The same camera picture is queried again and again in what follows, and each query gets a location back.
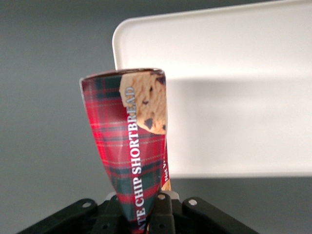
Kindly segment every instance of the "shortbread package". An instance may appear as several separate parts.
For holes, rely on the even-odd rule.
[[[161,185],[171,190],[166,146],[165,74],[110,71],[80,80],[106,173],[133,234],[143,234]]]

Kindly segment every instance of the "red plaid pattern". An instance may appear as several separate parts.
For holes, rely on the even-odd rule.
[[[142,173],[132,173],[126,108],[119,85],[122,74],[104,73],[80,81],[82,97],[99,155],[128,219],[132,233],[141,234],[137,222],[134,177],[142,179],[144,208],[148,215],[159,191],[165,135],[138,128]]]

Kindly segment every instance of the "white tray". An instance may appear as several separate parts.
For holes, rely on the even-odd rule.
[[[166,73],[172,177],[312,176],[312,1],[128,19],[113,51]]]

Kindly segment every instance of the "black clamp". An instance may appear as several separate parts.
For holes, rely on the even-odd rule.
[[[149,234],[259,234],[199,197],[179,201],[173,191],[158,194]],[[117,197],[97,205],[79,200],[18,234],[130,234]]]

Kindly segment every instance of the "tartan packaging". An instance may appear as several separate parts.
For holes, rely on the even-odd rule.
[[[122,79],[126,85],[130,81],[137,84],[134,88],[126,86],[125,91],[121,88]],[[99,155],[132,234],[145,232],[161,180],[169,179],[168,172],[163,173],[168,170],[165,134],[149,132],[157,130],[156,117],[153,125],[151,118],[142,122],[145,129],[138,126],[140,120],[136,119],[142,114],[133,99],[137,101],[143,92],[147,92],[145,83],[151,79],[156,83],[153,84],[154,92],[156,88],[165,87],[164,73],[158,69],[112,71],[80,80],[82,99]],[[147,104],[155,105],[152,100],[142,102],[142,108]]]

